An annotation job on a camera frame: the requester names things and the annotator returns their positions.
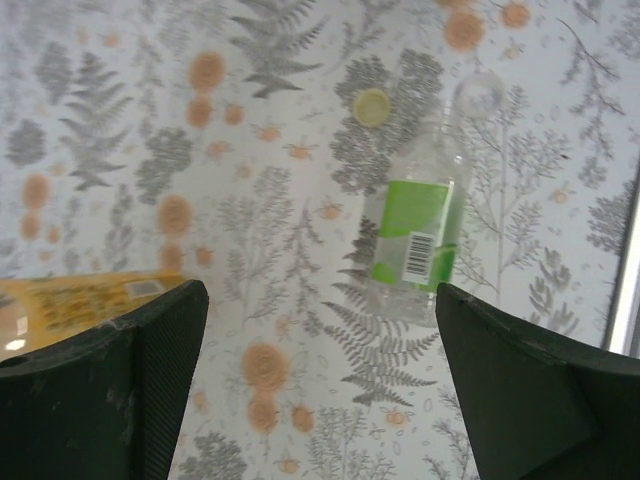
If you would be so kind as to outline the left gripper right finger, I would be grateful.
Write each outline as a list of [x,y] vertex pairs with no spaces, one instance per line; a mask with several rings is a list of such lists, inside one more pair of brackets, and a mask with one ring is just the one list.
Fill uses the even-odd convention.
[[636,479],[639,362],[442,283],[438,329],[483,479]]

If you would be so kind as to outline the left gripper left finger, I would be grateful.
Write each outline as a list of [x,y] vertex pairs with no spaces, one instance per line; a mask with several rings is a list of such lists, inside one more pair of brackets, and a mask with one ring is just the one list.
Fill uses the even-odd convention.
[[190,280],[2,361],[2,478],[167,478],[208,306],[204,284]]

